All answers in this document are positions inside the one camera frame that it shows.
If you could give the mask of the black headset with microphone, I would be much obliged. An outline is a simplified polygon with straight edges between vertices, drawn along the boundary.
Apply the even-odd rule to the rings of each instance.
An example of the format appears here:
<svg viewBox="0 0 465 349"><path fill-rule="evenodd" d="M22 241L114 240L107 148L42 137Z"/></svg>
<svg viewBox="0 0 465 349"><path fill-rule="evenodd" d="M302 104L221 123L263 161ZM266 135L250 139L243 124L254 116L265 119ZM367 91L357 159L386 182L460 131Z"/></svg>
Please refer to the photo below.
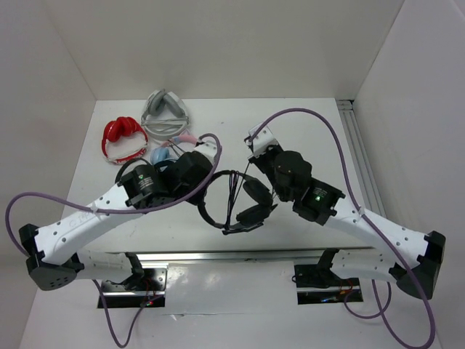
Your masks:
<svg viewBox="0 0 465 349"><path fill-rule="evenodd" d="M206 210L205 197L207 189L215 180L222 176L228 176L229 194L227 199L227 214L224 223L216 222ZM240 189L248 194L255 205L238 213L235 217L236 223L232 224L232 213ZM264 221L270 216L277 204L270 190L258 179L246 173L236 170L222 170L215 173L207 186L204 188L197 208L203 220L210 226L220 229L227 236L235 233L245 233L255 230L264 225Z"/></svg>

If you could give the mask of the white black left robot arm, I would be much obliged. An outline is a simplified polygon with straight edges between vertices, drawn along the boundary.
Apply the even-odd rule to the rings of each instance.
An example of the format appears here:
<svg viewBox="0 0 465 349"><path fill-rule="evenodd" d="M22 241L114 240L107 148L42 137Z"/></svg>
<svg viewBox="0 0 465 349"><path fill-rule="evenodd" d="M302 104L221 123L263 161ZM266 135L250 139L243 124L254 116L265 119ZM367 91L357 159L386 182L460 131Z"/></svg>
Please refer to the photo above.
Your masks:
<svg viewBox="0 0 465 349"><path fill-rule="evenodd" d="M86 245L147 212L191 199L213 169L212 161L197 151L176 161L131 164L131 171L122 167L109 191L84 209L48 226L21 227L28 274L39 289L56 290L76 279L101 279L137 289L146 274L135 253L89 251Z"/></svg>

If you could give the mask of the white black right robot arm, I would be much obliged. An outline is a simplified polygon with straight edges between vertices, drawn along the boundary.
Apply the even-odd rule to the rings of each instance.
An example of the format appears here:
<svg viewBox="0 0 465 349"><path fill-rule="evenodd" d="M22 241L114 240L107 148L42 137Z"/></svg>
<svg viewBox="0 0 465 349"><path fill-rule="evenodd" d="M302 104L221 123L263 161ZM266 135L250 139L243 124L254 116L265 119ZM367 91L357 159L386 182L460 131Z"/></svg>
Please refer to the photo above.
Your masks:
<svg viewBox="0 0 465 349"><path fill-rule="evenodd" d="M446 237L422 233L394 223L370 210L357 208L339 190L312 176L312 165L296 151L279 145L251 156L282 202L290 202L302 219L347 233L377 251L326 249L317 276L325 285L340 278L372 278L393 282L404 293L432 299L444 257Z"/></svg>

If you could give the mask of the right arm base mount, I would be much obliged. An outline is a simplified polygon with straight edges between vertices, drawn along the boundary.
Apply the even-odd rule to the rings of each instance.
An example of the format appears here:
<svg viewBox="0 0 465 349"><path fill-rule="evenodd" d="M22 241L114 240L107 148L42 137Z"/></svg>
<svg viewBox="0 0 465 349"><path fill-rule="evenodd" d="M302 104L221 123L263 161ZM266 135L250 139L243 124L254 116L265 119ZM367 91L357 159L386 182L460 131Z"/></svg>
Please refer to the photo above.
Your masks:
<svg viewBox="0 0 465 349"><path fill-rule="evenodd" d="M333 274L324 274L315 264L295 265L291 280L296 285L299 305L333 304L344 301L362 302L363 295L358 278L340 279Z"/></svg>

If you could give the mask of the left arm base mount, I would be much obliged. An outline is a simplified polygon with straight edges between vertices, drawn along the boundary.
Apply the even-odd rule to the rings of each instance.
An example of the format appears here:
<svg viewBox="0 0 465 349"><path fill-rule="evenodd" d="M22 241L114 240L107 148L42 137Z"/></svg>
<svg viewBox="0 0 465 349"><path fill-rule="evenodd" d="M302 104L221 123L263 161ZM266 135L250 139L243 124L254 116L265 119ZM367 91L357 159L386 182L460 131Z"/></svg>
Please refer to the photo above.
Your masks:
<svg viewBox="0 0 465 349"><path fill-rule="evenodd" d="M142 276L119 284L102 281L103 297L109 309L164 308L168 265L155 263L143 268Z"/></svg>

